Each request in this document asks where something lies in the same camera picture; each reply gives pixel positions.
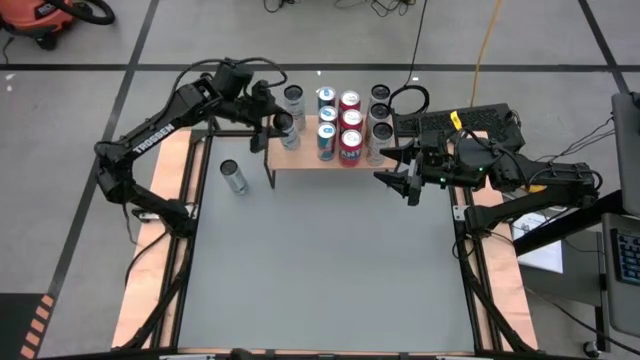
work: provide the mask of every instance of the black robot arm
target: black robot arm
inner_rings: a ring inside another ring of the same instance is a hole
[[[255,134],[250,142],[251,151],[264,149],[268,137],[282,133],[269,126],[263,127],[263,118],[290,115],[275,103],[269,85],[263,80],[256,82],[249,95],[246,87],[252,77],[253,72],[242,65],[231,60],[223,62],[215,76],[203,73],[196,81],[180,86],[160,112],[128,134],[117,141],[96,143],[98,169],[95,176],[106,199],[117,204],[133,203],[158,214],[173,235],[192,235],[195,222],[184,204],[163,199],[138,185],[133,177],[133,162],[178,129],[213,121],[216,117],[252,127]]]
[[[453,154],[447,148],[450,139],[455,144]],[[501,221],[532,211],[556,205],[587,207],[597,200],[602,178],[587,164],[531,161],[518,154],[518,149],[493,139],[478,138],[464,129],[452,134],[429,131],[404,146],[381,151],[406,165],[415,160],[412,175],[404,170],[376,172],[374,176],[408,197],[411,206],[418,204],[421,189],[427,183],[439,184],[441,188],[452,185],[478,190],[485,186],[488,177],[491,186],[501,192],[521,186],[546,186],[540,192],[497,206],[462,207],[458,215],[464,217],[466,232],[472,235],[486,235]]]

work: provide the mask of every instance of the black keyboard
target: black keyboard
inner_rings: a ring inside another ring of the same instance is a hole
[[[473,131],[486,131],[489,138],[502,142],[511,151],[517,151],[524,145],[520,129],[507,116],[507,104],[494,104],[434,111],[422,114],[395,115],[393,124],[398,137],[417,137],[420,131],[453,132],[451,112],[457,111],[462,126]]]
[[[613,261],[619,281],[640,285],[640,236],[611,230]]]

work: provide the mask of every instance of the yellow tag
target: yellow tag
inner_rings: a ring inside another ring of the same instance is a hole
[[[542,190],[544,190],[546,188],[547,187],[544,186],[544,185],[531,185],[531,186],[529,186],[529,190],[528,191],[530,193],[536,193],[536,192],[540,192],[540,191],[542,191]]]
[[[458,112],[454,111],[451,113],[451,122],[453,123],[453,127],[456,128],[456,130],[460,130],[462,129],[462,122],[460,121],[460,118],[458,117]]]

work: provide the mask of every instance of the soda can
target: soda can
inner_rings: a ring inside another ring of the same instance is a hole
[[[333,106],[323,106],[318,111],[318,118],[320,122],[330,122],[333,126],[338,126],[338,110]]]
[[[296,124],[298,131],[302,131],[307,127],[303,95],[302,88],[298,85],[290,85],[284,89],[284,106],[289,114],[293,116],[293,122]]]
[[[362,154],[362,134],[356,130],[347,130],[340,137],[340,163],[345,167],[354,167]]]
[[[373,126],[371,132],[371,140],[369,141],[367,162],[369,165],[382,165],[384,155],[380,154],[380,149],[389,147],[391,137],[393,136],[393,128],[391,125],[380,122]]]
[[[362,131],[362,114],[358,110],[347,110],[340,117],[340,134],[347,130]]]
[[[280,138],[285,149],[293,151],[300,147],[300,136],[293,123],[293,117],[289,114],[278,114],[273,119],[273,127],[287,134]]]
[[[325,106],[336,107],[336,90],[332,87],[323,86],[318,91],[318,110]]]
[[[320,160],[332,160],[336,153],[336,127],[328,122],[318,126],[318,157]]]
[[[374,104],[371,109],[369,109],[369,114],[367,115],[367,132],[364,135],[364,144],[366,146],[369,146],[369,139],[371,139],[373,127],[380,122],[387,124],[391,122],[391,109],[389,109],[387,104]]]
[[[347,90],[340,96],[340,107],[338,112],[341,115],[347,110],[360,111],[360,95],[353,90]]]
[[[244,176],[242,176],[238,163],[231,159],[225,160],[220,164],[220,172],[236,195],[244,195],[247,193],[249,185]]]
[[[378,84],[371,88],[371,96],[369,97],[369,109],[375,104],[388,104],[391,90],[387,85]]]

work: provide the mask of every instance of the orange vacuum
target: orange vacuum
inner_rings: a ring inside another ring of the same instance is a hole
[[[71,27],[75,19],[109,25],[115,20],[111,7],[103,0],[87,0],[104,12],[94,16],[85,2],[72,0],[0,0],[0,27],[8,32],[36,40],[45,50],[56,47],[57,35]]]

